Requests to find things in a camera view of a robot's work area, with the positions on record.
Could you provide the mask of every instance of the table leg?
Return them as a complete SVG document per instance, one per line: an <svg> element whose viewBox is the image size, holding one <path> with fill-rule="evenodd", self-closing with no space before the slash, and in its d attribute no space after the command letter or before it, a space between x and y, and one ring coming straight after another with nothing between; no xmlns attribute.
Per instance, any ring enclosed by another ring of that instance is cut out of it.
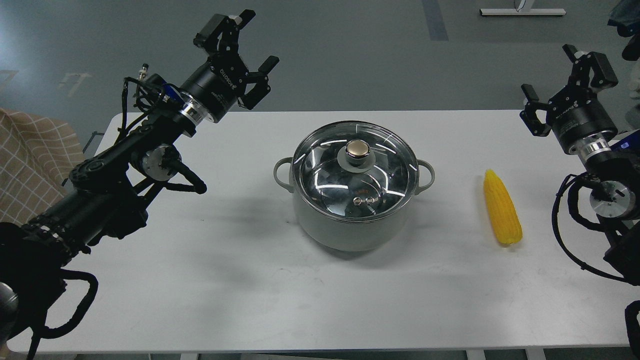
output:
<svg viewBox="0 0 640 360"><path fill-rule="evenodd" d="M467 350L467 360L486 360L484 350Z"/></svg>
<svg viewBox="0 0 640 360"><path fill-rule="evenodd" d="M527 360L546 360L545 349L540 347L526 348Z"/></svg>
<svg viewBox="0 0 640 360"><path fill-rule="evenodd" d="M196 353L180 354L180 360L198 360L199 357Z"/></svg>

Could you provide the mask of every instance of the gray pot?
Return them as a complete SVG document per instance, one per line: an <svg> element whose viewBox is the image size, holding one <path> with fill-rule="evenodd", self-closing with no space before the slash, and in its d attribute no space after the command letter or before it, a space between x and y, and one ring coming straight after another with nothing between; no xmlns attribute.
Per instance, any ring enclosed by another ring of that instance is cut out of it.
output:
<svg viewBox="0 0 640 360"><path fill-rule="evenodd" d="M286 163L289 183L277 176ZM424 186L419 166L431 174ZM384 127L344 121L308 135L292 158L276 163L273 177L293 194L298 222L313 239L338 250L365 251L402 229L411 198L433 184L435 171Z"/></svg>

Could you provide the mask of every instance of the metal bracket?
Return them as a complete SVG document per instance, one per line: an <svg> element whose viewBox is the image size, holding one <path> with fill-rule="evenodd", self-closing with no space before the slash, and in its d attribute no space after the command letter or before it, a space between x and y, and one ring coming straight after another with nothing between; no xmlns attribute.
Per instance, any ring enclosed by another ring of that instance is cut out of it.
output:
<svg viewBox="0 0 640 360"><path fill-rule="evenodd" d="M480 9L482 16L564 16L564 9L534 9L535 0L520 0L520 4L514 3L513 9Z"/></svg>

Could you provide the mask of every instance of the corn cob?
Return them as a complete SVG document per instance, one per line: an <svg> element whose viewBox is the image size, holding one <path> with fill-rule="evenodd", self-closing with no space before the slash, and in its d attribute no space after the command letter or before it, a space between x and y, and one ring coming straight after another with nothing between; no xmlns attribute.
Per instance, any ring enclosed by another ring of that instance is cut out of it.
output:
<svg viewBox="0 0 640 360"><path fill-rule="evenodd" d="M496 239L503 244L522 239L522 227L511 197L498 175L489 169L484 174L484 200Z"/></svg>

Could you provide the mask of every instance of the checkered fabric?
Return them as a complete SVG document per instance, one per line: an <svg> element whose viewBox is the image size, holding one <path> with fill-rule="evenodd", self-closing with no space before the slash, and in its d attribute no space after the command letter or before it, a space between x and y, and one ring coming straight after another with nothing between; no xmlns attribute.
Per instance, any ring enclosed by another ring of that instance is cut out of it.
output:
<svg viewBox="0 0 640 360"><path fill-rule="evenodd" d="M0 222L22 225L62 199L64 178L84 160L60 120L0 108Z"/></svg>

